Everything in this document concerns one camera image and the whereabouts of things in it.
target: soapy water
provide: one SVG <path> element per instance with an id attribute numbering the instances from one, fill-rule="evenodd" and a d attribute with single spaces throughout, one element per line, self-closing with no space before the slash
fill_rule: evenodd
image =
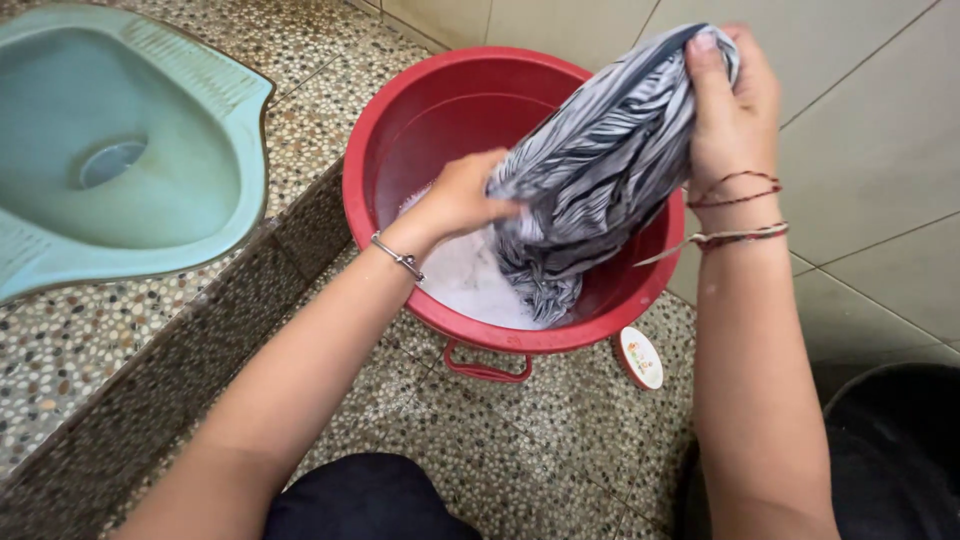
<path id="1" fill-rule="evenodd" d="M 429 189 L 428 185 L 404 201 L 399 214 L 403 215 Z M 497 268 L 492 241 L 490 225 L 444 242 L 420 267 L 426 276 L 420 288 L 437 302 L 471 319 L 504 328 L 543 330 L 546 325 L 534 320 L 533 310 L 523 304 Z"/>

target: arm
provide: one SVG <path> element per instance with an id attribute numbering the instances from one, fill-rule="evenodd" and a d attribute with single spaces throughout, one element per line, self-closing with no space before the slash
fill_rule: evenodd
<path id="1" fill-rule="evenodd" d="M 733 172 L 774 174 L 779 88 L 749 30 L 737 44 L 733 91 L 719 54 L 691 42 L 696 91 L 690 200 Z M 752 176 L 717 186 L 718 200 L 767 191 Z M 705 233 L 782 220 L 776 195 L 698 209 Z M 784 237 L 704 255 L 697 290 L 694 411 L 717 538 L 839 538 L 830 499 L 827 435 L 804 349 Z"/>
<path id="2" fill-rule="evenodd" d="M 448 164 L 381 241 L 423 262 L 445 238 L 515 214 L 516 204 L 483 196 L 503 154 Z M 260 538 L 271 499 L 320 436 L 413 286 L 410 272 L 386 253 L 364 250 L 240 371 L 116 538 Z"/>

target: metal bracelet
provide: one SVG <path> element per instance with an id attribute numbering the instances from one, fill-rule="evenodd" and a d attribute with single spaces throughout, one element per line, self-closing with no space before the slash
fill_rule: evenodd
<path id="1" fill-rule="evenodd" d="M 396 262 L 399 262 L 405 266 L 407 270 L 410 270 L 410 273 L 414 275 L 414 280 L 417 283 L 420 283 L 426 279 L 426 276 L 424 276 L 423 273 L 414 266 L 417 264 L 417 259 L 412 255 L 398 255 L 394 250 L 385 246 L 383 242 L 380 241 L 380 231 L 373 233 L 373 236 L 370 237 L 370 242 L 372 242 L 374 246 L 387 252 L 387 255 L 394 258 Z"/>

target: red plastic basin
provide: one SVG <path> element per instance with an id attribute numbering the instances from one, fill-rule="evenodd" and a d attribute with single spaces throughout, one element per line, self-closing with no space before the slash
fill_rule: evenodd
<path id="1" fill-rule="evenodd" d="M 432 182 L 445 163 L 515 145 L 589 77 L 566 61 L 509 47 L 451 51 L 397 75 L 367 104 L 347 146 L 344 206 L 357 244 L 365 249 L 371 235 L 386 228 L 403 201 Z M 657 299 L 679 255 L 632 264 L 677 245 L 683 235 L 678 190 L 616 257 L 586 272 L 573 321 L 561 327 L 520 331 L 482 323 L 418 288 L 407 307 L 433 329 L 484 349 L 526 355 L 577 349 L 631 324 Z"/>

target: gray and white striped garment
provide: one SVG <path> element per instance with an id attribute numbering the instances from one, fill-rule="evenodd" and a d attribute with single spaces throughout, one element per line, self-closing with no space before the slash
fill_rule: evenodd
<path id="1" fill-rule="evenodd" d="M 500 270 L 539 321 L 580 295 L 581 274 L 649 224 L 689 174 L 693 89 L 684 45 L 716 35 L 731 83 L 733 42 L 707 24 L 641 42 L 578 88 L 493 170 L 487 196 L 529 212 L 496 226 Z"/>

